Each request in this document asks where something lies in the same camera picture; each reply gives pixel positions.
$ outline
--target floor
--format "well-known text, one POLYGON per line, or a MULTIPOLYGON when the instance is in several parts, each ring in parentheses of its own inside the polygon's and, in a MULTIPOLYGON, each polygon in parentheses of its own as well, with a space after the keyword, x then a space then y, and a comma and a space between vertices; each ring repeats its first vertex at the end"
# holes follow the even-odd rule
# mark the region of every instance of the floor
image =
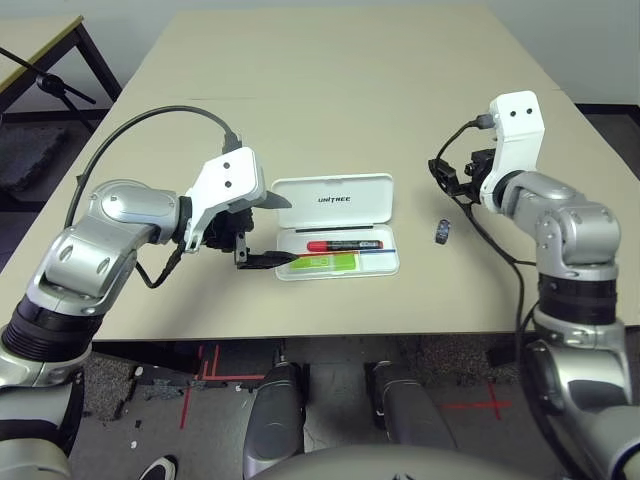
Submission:
MULTIPOLYGON (((372 421, 363 363, 401 360, 402 350, 393 337, 287 341, 288 359, 311 366, 307 452, 387 441, 372 421)), ((255 395, 235 387, 192 389, 188 400, 186 395, 149 398, 147 389, 137 388, 120 420, 83 420, 71 454, 75 474, 81 479, 133 480, 156 457, 173 454, 180 462, 181 479, 241 478, 244 431, 255 395)), ((428 391, 460 451, 539 478, 560 478, 562 468, 538 434, 517 384, 490 386, 481 381, 460 387, 445 382, 428 391), (497 408, 491 406, 492 396, 497 408)))
MULTIPOLYGON (((588 118, 640 178, 640 127, 626 116, 588 118)), ((82 127, 65 125, 72 134, 65 151, 47 176, 17 194, 20 198, 48 198, 84 145, 87 134, 82 127)), ((3 125, 0 135, 9 127, 3 125)), ((35 214, 0 213, 0 270, 34 219, 35 214)), ((428 385, 460 450, 541 478, 559 478, 561 468, 532 423, 517 378, 508 369, 493 371, 482 364, 484 349, 497 342, 496 337, 439 337, 288 340, 288 359, 310 364, 306 450, 386 441, 385 433, 371 421, 363 363, 391 358, 410 364, 428 385), (434 342, 442 355, 429 355, 434 342)), ((102 391, 87 391, 88 404, 98 396, 126 397, 106 385, 103 382, 102 391)), ((233 384, 194 387, 189 395, 183 390, 181 395, 167 397, 150 395, 139 387, 124 404, 119 420, 107 422, 100 415, 87 414, 71 455, 75 476, 135 480, 148 463, 171 453, 180 460, 180 479, 238 479, 253 398, 254 394, 238 391, 233 384)))

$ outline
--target black metal table leg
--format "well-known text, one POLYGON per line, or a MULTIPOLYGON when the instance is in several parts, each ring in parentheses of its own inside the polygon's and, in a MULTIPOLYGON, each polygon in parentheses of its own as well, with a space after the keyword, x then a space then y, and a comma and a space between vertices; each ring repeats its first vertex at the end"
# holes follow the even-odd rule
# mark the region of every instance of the black metal table leg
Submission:
POLYGON ((85 62, 87 62, 87 65, 89 65, 89 68, 93 71, 102 87, 107 91, 111 100, 115 102, 122 92, 122 87, 84 26, 82 24, 78 25, 75 32, 79 38, 76 46, 80 54, 84 57, 85 62))

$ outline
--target black cable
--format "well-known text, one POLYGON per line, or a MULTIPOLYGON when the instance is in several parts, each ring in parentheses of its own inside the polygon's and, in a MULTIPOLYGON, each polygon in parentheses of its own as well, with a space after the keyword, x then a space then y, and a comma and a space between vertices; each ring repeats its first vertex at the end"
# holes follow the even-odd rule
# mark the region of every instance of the black cable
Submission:
POLYGON ((493 248, 498 255, 500 255, 500 257, 511 267, 511 269, 516 274, 516 277, 518 278, 518 304, 516 307, 514 331, 518 331, 518 329, 520 328, 520 319, 522 318, 522 309, 524 307, 525 285, 524 285, 524 278, 522 277, 522 273, 518 269, 517 264, 520 263, 524 265, 529 265, 533 262, 524 262, 522 260, 517 260, 511 255, 509 255, 509 253, 507 253, 500 245, 498 245, 498 243, 493 239, 493 237, 489 235, 489 232, 487 232, 484 229, 484 227, 480 225, 476 220, 476 217, 473 215, 472 202, 462 203, 460 200, 458 200, 455 197, 451 197, 451 198, 456 203, 456 205, 458 205, 462 209, 462 212, 465 214, 467 219, 471 222, 471 225, 473 225, 473 227, 476 229, 476 231, 482 237, 482 239, 485 242, 487 242, 489 246, 493 248))
MULTIPOLYGON (((67 210, 67 216, 64 221, 64 228, 68 228, 73 224, 73 219, 76 215, 78 204, 80 203, 80 197, 82 196, 82 193, 84 192, 84 189, 86 188, 87 183, 89 182, 89 177, 91 176, 91 172, 93 172, 93 169, 96 167, 96 165, 98 164, 98 161, 100 161, 100 158, 102 158, 102 155, 109 148, 109 146, 111 146, 111 144, 115 142, 118 137, 120 137, 123 133, 125 133, 134 125, 148 118, 155 117, 156 115, 169 113, 169 112, 196 113, 198 115, 202 115, 203 117, 207 117, 210 120, 213 120, 215 123, 217 123, 224 130, 224 144, 222 146, 223 154, 231 152, 232 150, 235 150, 242 146, 242 142, 240 141, 238 136, 233 132, 233 130, 231 130, 231 127, 229 127, 229 125, 224 120, 222 120, 217 115, 214 115, 213 113, 207 110, 204 110, 202 108, 191 107, 188 105, 170 105, 166 107, 154 108, 152 110, 148 110, 144 113, 141 113, 140 115, 133 117, 131 120, 128 120, 127 122, 120 125, 117 129, 115 129, 111 133, 111 135, 109 135, 102 142, 102 144, 98 147, 95 153, 91 156, 91 158, 89 159, 89 162, 87 163, 87 166, 82 172, 82 175, 80 175, 80 177, 78 178, 78 185, 76 186, 76 190, 73 193, 73 198, 71 199, 71 203, 69 204, 69 209, 67 210)), ((166 266, 164 267, 164 269, 162 270, 162 273, 160 274, 160 276, 155 282, 151 281, 151 279, 149 278, 149 275, 144 270, 142 265, 140 263, 136 263, 136 270, 142 277, 142 280, 147 285, 147 287, 156 288, 160 286, 166 280, 166 278, 169 276, 169 274, 175 268, 175 266, 180 262, 180 258, 182 257, 182 254, 184 253, 185 249, 186 249, 186 245, 183 245, 183 242, 178 243, 178 246, 169 257, 169 260, 167 261, 166 266)))
POLYGON ((451 135, 451 138, 449 138, 449 140, 445 142, 445 144, 442 146, 442 148, 436 155, 435 164, 434 164, 435 171, 438 171, 438 167, 440 166, 440 160, 442 160, 442 155, 444 154, 444 151, 449 147, 449 145, 451 145, 460 135, 462 135, 462 132, 464 132, 467 128, 471 128, 475 126, 476 126, 475 120, 471 120, 470 122, 467 122, 463 126, 461 126, 456 133, 451 135))

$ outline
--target gray carpet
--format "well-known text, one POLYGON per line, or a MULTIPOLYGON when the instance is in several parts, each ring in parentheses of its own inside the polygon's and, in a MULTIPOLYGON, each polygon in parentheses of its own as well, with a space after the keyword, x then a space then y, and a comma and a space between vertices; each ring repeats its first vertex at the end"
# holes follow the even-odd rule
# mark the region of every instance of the gray carpet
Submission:
POLYGON ((5 125, 0 131, 0 188, 24 190, 46 172, 68 139, 63 127, 5 125))

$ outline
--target small black object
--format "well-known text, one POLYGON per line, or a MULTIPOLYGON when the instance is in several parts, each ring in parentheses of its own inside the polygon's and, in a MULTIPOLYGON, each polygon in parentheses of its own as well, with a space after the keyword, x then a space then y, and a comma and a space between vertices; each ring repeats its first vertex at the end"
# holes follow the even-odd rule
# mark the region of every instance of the small black object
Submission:
POLYGON ((81 98, 85 102, 89 102, 95 105, 96 101, 93 98, 67 85, 60 77, 39 69, 35 65, 32 65, 31 63, 2 47, 0 47, 0 55, 7 57, 9 60, 16 62, 18 65, 21 65, 28 70, 35 72, 37 75, 36 85, 38 85, 38 88, 40 90, 48 93, 49 95, 59 99, 62 103, 64 103, 65 107, 67 107, 69 111, 71 111, 73 114, 75 114, 76 117, 78 117, 80 123, 82 123, 90 133, 93 133, 95 131, 93 125, 89 123, 82 112, 80 112, 80 110, 78 110, 73 102, 69 100, 69 98, 67 97, 67 93, 71 93, 76 97, 81 98))
POLYGON ((436 243, 444 245, 449 239, 449 229, 451 223, 446 218, 443 218, 438 222, 438 228, 436 229, 436 243))

